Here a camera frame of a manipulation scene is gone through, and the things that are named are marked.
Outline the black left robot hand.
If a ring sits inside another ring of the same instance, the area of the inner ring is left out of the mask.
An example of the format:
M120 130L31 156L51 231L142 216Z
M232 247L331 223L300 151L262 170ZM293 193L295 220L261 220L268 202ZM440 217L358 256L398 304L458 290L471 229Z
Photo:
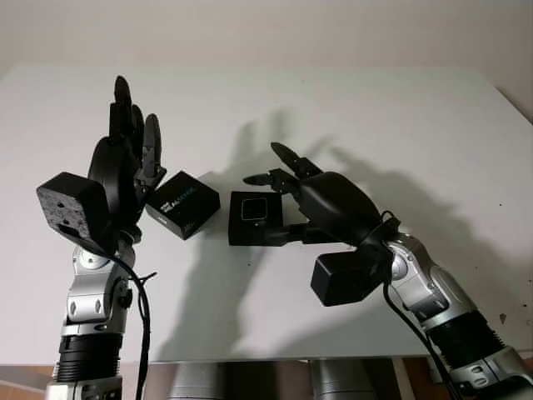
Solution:
M119 75L110 104L109 133L95 147L88 177L101 183L112 228L133 243L141 240L137 223L149 197L166 175L161 164L162 135L157 115L142 115L130 87Z

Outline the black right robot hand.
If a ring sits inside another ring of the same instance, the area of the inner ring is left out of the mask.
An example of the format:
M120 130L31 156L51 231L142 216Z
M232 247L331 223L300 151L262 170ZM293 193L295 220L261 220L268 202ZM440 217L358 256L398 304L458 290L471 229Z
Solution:
M245 177L243 182L290 195L306 222L268 229L267 244L346 243L357 247L378 239L381 214L355 183L338 172L321 170L280 142L272 142L271 149L291 171L275 168Z

